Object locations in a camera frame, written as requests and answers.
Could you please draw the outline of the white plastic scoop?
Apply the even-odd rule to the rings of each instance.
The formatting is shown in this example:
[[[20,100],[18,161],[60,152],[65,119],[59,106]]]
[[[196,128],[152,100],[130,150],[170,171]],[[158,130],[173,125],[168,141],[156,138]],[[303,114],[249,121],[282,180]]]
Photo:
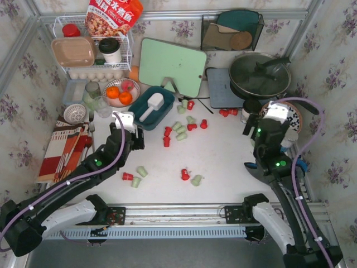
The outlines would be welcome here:
[[[148,101],[148,108],[146,111],[140,116],[139,121],[143,122],[146,118],[153,112],[159,110],[164,104],[164,97],[161,93],[152,94]]]

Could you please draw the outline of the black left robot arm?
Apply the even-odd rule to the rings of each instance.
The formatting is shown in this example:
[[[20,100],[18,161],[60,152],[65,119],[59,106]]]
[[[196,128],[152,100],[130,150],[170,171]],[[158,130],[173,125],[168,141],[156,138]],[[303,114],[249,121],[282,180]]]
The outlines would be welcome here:
[[[16,203],[10,199],[1,206],[1,239],[7,251],[21,257],[33,251],[45,237],[78,223],[103,218],[106,203],[93,194],[78,205],[63,206],[81,193],[98,186],[122,168],[133,150],[144,149],[141,127],[133,132],[110,125],[106,143],[81,162],[67,177],[38,195]]]

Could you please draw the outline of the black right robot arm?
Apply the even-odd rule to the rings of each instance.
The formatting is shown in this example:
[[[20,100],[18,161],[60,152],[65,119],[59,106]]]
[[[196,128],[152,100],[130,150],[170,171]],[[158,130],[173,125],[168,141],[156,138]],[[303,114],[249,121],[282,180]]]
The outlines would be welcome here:
[[[244,166],[251,176],[273,190],[286,219],[277,215],[264,194],[246,197],[244,209],[272,236],[285,267],[336,267],[342,260],[342,251],[329,242],[310,211],[297,184],[296,161],[281,152],[289,125],[287,119],[252,114],[243,131],[254,141],[255,158]]]

